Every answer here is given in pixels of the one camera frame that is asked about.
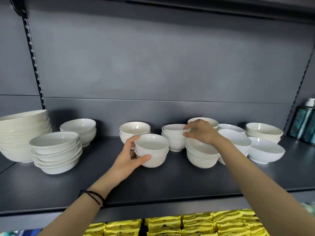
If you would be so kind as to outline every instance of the hand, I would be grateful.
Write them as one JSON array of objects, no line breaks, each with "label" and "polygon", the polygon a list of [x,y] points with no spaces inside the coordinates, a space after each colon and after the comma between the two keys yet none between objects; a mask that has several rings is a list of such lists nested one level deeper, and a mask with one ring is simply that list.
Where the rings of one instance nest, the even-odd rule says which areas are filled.
[{"label": "hand", "polygon": [[134,141],[139,137],[133,136],[127,139],[123,150],[116,158],[113,166],[91,186],[91,189],[97,189],[99,193],[102,193],[103,190],[107,192],[108,189],[110,191],[126,179],[138,166],[151,159],[151,155],[131,159],[135,155],[135,151],[130,151],[130,149],[135,146]]},{"label": "hand", "polygon": [[219,139],[221,135],[215,130],[211,124],[202,119],[197,119],[188,123],[183,129],[195,127],[194,131],[184,132],[183,135],[187,138],[194,138],[203,143],[212,145],[215,140]]}]

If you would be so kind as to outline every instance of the bowl base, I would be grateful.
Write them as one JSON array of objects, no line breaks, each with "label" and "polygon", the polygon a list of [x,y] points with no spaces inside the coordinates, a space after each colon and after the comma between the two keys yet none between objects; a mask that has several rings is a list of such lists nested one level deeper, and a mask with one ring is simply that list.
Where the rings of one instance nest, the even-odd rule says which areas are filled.
[{"label": "bowl base", "polygon": [[251,158],[251,157],[249,157],[249,159],[251,159],[253,162],[256,162],[256,163],[258,163],[258,164],[263,164],[263,165],[268,164],[268,162],[258,161],[258,160],[256,160],[256,159]]},{"label": "bowl base", "polygon": [[86,143],[84,145],[82,145],[82,147],[87,147],[90,143]]},{"label": "bowl base", "polygon": [[172,151],[172,152],[181,152],[183,149],[182,150],[175,150],[175,149],[171,149],[170,148],[169,150]]}]

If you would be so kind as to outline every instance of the gray wall panel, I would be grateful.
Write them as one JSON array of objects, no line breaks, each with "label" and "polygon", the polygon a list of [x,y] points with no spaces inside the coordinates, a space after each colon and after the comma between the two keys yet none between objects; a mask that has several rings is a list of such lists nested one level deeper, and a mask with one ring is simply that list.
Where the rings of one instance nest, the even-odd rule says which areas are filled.
[{"label": "gray wall panel", "polygon": [[315,98],[315,56],[312,56],[296,103],[303,103],[307,98]]},{"label": "gray wall panel", "polygon": [[39,96],[0,95],[0,117],[39,109]]},{"label": "gray wall panel", "polygon": [[0,0],[0,94],[39,95],[21,17]]},{"label": "gray wall panel", "polygon": [[210,117],[221,123],[263,122],[284,128],[291,104],[217,103],[189,101],[146,101],[111,99],[44,99],[52,125],[58,127],[71,119],[97,120],[98,134],[119,136],[119,126],[129,121],[144,121],[153,132],[169,123],[186,123],[192,117]]},{"label": "gray wall panel", "polygon": [[29,8],[45,97],[292,103],[313,48],[313,27],[273,20],[105,0]]}]

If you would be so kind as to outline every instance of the black bracelet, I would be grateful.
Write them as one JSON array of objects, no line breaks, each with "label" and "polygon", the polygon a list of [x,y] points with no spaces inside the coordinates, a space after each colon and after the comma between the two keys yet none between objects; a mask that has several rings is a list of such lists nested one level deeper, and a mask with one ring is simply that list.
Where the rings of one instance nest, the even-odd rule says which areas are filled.
[{"label": "black bracelet", "polygon": [[94,199],[97,202],[98,205],[100,205],[100,202],[94,196],[92,196],[91,194],[87,193],[86,191],[85,191],[85,193],[88,194],[89,196],[91,196],[91,198]]},{"label": "black bracelet", "polygon": [[99,193],[96,193],[96,192],[94,192],[94,191],[91,191],[91,190],[86,190],[85,191],[85,193],[87,193],[89,196],[91,196],[92,197],[92,195],[91,194],[93,194],[93,195],[96,195],[97,197],[99,197],[101,200],[102,200],[102,202],[103,202],[103,206],[105,205],[105,199],[99,194]]}]

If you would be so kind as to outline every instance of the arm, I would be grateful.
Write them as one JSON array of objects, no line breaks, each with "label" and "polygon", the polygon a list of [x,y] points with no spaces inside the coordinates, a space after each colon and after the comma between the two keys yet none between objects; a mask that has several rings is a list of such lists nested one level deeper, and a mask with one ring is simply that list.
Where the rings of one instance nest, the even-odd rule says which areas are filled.
[{"label": "arm", "polygon": [[270,235],[313,235],[315,218],[289,193],[263,173],[208,122],[196,120],[184,129],[196,127],[184,136],[214,146],[240,187],[244,197]]},{"label": "arm", "polygon": [[[134,136],[126,141],[113,166],[89,190],[106,198],[109,192],[126,179],[135,168],[151,158],[151,155],[144,155],[138,159],[131,159],[135,152],[130,152],[130,149],[135,146],[134,141],[138,138],[139,136]],[[82,194],[69,208],[45,227],[38,236],[82,236],[100,207],[89,195]]]}]

